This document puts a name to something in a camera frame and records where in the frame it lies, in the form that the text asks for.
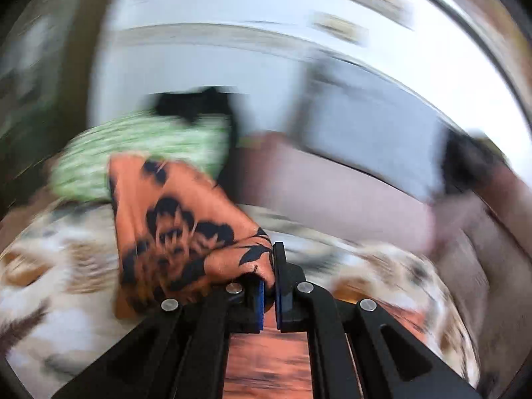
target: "blue gripper pad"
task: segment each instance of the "blue gripper pad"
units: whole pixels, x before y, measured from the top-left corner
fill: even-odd
[[[257,324],[259,325],[259,330],[264,329],[264,281],[259,282],[259,292],[255,297],[256,311],[257,311]]]

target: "patterned bedspread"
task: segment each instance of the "patterned bedspread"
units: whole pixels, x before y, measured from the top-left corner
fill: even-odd
[[[449,291],[426,259],[383,243],[352,244],[259,207],[242,206],[289,262],[337,298],[379,301],[475,386],[479,367]],[[0,255],[0,353],[36,399],[61,386],[137,322],[113,314],[118,255],[110,205],[55,205]],[[34,281],[32,274],[38,276]],[[280,334],[273,312],[260,335],[231,339],[224,397],[312,397],[304,334]]]

